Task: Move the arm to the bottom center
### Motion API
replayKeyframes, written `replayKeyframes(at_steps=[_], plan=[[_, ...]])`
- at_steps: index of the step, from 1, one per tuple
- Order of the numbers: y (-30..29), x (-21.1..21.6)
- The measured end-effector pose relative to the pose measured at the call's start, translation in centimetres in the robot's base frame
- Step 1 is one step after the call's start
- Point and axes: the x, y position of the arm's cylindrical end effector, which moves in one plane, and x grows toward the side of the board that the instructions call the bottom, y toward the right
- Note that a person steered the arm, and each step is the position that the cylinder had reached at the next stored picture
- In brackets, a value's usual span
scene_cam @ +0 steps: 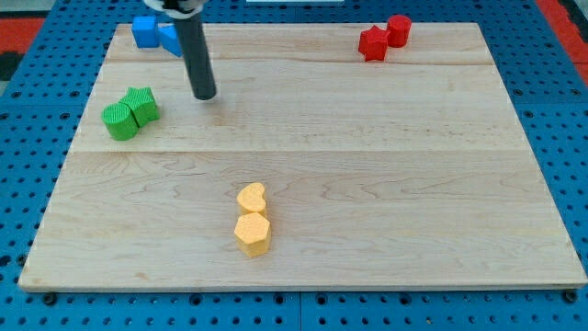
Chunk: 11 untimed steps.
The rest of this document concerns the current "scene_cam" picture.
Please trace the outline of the black cylindrical robot arm stick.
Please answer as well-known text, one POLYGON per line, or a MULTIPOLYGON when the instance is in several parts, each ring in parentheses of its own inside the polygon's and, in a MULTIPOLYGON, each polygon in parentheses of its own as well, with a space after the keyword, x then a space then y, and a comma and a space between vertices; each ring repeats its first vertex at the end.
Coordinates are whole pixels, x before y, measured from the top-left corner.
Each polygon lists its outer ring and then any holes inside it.
POLYGON ((208 0, 143 0, 150 9, 169 16, 183 53, 192 93, 198 100, 217 95, 201 12, 208 0))

